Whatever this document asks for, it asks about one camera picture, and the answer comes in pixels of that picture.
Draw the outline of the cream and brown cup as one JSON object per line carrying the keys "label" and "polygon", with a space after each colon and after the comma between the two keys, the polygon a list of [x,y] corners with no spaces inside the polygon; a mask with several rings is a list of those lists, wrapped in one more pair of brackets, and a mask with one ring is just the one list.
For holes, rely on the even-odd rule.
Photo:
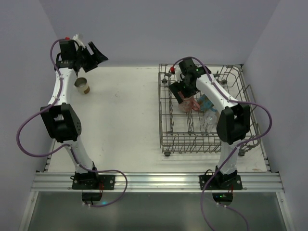
{"label": "cream and brown cup", "polygon": [[82,95],[88,94],[90,92],[89,84],[87,79],[84,77],[78,77],[74,82],[74,86]]}

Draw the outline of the pink patterned mug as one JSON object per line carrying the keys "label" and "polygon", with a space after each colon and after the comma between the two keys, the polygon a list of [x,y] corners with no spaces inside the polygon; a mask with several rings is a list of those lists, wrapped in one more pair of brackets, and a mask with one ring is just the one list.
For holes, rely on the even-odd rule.
{"label": "pink patterned mug", "polygon": [[179,104],[179,109],[183,112],[189,112],[192,110],[198,112],[201,110],[201,107],[193,97],[190,97],[183,99],[182,103]]}

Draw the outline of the blue butterfly mug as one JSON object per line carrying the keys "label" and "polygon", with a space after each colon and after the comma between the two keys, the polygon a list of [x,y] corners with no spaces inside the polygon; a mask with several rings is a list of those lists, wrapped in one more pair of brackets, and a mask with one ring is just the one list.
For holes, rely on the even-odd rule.
{"label": "blue butterfly mug", "polygon": [[197,103],[200,106],[200,110],[203,112],[213,110],[214,105],[205,94],[198,98]]}

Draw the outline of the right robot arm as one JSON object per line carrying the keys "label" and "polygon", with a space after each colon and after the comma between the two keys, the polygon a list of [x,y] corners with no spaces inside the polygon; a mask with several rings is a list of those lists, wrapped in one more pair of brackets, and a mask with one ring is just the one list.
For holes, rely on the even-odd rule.
{"label": "right robot arm", "polygon": [[228,94],[209,69],[204,64],[197,66],[195,60],[194,57],[185,57],[175,62],[178,67],[172,66],[170,71],[177,80],[168,88],[180,105],[195,110],[200,106],[193,102],[192,96],[200,91],[218,111],[216,131],[221,140],[221,153],[215,173],[206,184],[222,186],[236,180],[237,155],[250,130],[250,107]]}

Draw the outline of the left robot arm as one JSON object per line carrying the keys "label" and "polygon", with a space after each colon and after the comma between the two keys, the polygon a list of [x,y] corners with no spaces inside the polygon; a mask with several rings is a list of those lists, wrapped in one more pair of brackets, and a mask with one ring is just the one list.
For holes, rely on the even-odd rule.
{"label": "left robot arm", "polygon": [[41,108],[41,118],[49,136],[65,148],[73,161],[73,182],[78,186],[98,185],[97,169],[81,141],[81,121],[70,101],[79,71],[89,72],[108,58],[93,42],[83,46],[77,39],[62,39],[59,46],[60,52],[51,60],[56,82],[48,105]]}

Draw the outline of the clear drinking glass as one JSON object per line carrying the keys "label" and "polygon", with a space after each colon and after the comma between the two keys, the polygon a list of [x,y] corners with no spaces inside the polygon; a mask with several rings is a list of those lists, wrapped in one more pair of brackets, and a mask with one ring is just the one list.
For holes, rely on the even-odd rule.
{"label": "clear drinking glass", "polygon": [[200,129],[204,133],[212,133],[216,129],[218,117],[216,112],[208,110],[200,119]]}

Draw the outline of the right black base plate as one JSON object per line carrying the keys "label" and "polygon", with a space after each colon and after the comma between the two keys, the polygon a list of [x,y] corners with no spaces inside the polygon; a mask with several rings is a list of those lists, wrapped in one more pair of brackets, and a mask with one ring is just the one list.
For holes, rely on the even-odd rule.
{"label": "right black base plate", "polygon": [[[200,189],[203,190],[208,180],[214,172],[208,169],[204,174],[199,175]],[[206,190],[242,190],[242,180],[238,171],[231,174],[222,174],[219,172],[205,187]]]}

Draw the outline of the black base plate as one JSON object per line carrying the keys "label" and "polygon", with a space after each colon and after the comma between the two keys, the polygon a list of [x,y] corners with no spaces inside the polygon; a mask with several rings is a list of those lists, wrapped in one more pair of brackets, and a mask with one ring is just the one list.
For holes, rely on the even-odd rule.
{"label": "black base plate", "polygon": [[73,190],[113,190],[115,175],[99,175],[96,173],[76,173],[71,176]]}
{"label": "black base plate", "polygon": [[[200,189],[203,190],[208,180],[214,172],[208,169],[204,174],[199,175]],[[242,180],[238,171],[231,174],[222,174],[219,172],[205,187],[206,190],[242,190]]]}

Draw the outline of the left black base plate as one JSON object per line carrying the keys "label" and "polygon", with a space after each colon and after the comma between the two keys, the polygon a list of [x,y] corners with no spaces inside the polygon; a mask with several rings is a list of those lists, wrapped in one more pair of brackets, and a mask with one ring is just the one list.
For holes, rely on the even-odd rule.
{"label": "left black base plate", "polygon": [[99,175],[96,173],[76,173],[71,176],[73,190],[113,190],[115,175]]}

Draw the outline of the aluminium mounting rail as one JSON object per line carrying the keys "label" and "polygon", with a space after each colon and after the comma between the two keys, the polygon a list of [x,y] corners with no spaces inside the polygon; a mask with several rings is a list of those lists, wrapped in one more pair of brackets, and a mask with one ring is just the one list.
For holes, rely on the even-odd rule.
{"label": "aluminium mounting rail", "polygon": [[[127,173],[123,177],[115,173],[114,189],[111,192],[122,192],[127,186],[129,193],[199,193],[202,183],[199,173]],[[278,173],[252,172],[240,173],[235,180],[223,190],[229,192],[280,193],[284,191]],[[43,172],[36,173],[30,190],[32,192],[74,192],[73,173]]]}

